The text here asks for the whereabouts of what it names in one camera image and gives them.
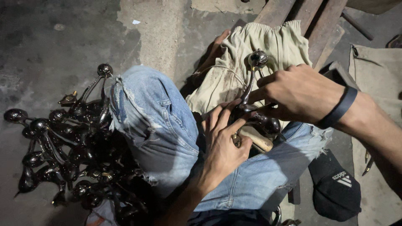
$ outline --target dirty floor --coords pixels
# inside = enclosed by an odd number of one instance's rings
[[[192,9],[190,0],[7,0],[0,2],[0,112],[22,108],[47,117],[65,94],[80,95],[96,78],[96,67],[109,63],[115,74],[132,65],[165,73],[178,88],[194,72],[209,44],[226,28],[252,22],[256,14]],[[402,4],[380,16],[351,11],[375,36],[369,42],[340,19],[345,35],[330,56],[348,68],[349,43],[384,47],[402,32]],[[140,21],[134,25],[133,20]],[[88,212],[78,203],[54,208],[56,186],[42,183],[13,199],[21,176],[21,159],[29,141],[21,125],[0,121],[0,222],[4,226],[82,225]],[[350,138],[334,133],[331,148],[353,172]],[[301,179],[302,204],[294,216],[303,225],[341,225],[322,219],[312,208],[308,171]],[[348,224],[356,225],[351,219]]]

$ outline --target dark metal figurine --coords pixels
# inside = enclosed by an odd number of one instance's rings
[[[113,69],[101,64],[97,72],[98,78],[79,99],[74,91],[58,102],[61,107],[70,107],[67,111],[51,110],[48,119],[29,118],[22,109],[4,113],[6,121],[24,126],[22,135],[30,140],[16,196],[46,181],[59,187],[52,201],[54,206],[67,205],[67,188],[72,194],[70,201],[81,201],[87,210],[99,206],[104,199],[113,200],[116,221],[121,225],[132,225],[138,220],[150,222],[156,210],[151,185],[134,161],[125,138],[118,131],[109,130],[112,118],[105,83],[113,76]],[[100,99],[87,102],[102,78]],[[95,182],[76,182],[80,177]]]
[[[268,56],[267,54],[258,49],[252,52],[248,57],[248,63],[251,67],[251,77],[250,81],[246,87],[245,92],[241,96],[241,102],[238,104],[232,111],[230,116],[230,121],[233,123],[237,119],[241,118],[243,115],[251,112],[255,112],[253,116],[247,121],[246,125],[252,126],[255,128],[261,135],[268,136],[268,135],[280,135],[281,136],[281,125],[279,124],[279,120],[276,118],[271,118],[265,116],[262,112],[260,112],[257,107],[248,103],[248,98],[250,96],[254,80],[255,80],[255,72],[260,72],[260,77],[264,77],[262,68],[265,67],[268,63]],[[236,134],[232,136],[234,144],[239,147],[241,145],[240,137],[238,136],[237,131]]]

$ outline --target black wristband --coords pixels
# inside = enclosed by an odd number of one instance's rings
[[[333,126],[337,121],[342,118],[342,116],[348,111],[352,106],[357,96],[357,89],[346,86],[345,92],[340,98],[339,103],[329,112],[324,118],[322,118],[318,123],[317,127],[320,129],[326,129]]]

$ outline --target knee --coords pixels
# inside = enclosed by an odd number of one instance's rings
[[[137,84],[138,86],[149,86],[156,80],[167,78],[161,72],[147,66],[133,66],[119,77],[126,84]]]
[[[122,107],[123,102],[134,101],[137,104],[163,102],[168,100],[165,87],[172,81],[161,72],[146,67],[133,66],[123,75],[117,76],[111,87],[112,106]]]

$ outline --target black cap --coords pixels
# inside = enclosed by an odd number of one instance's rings
[[[340,222],[360,211],[360,184],[336,160],[331,150],[308,166],[314,184],[313,204],[321,216]]]

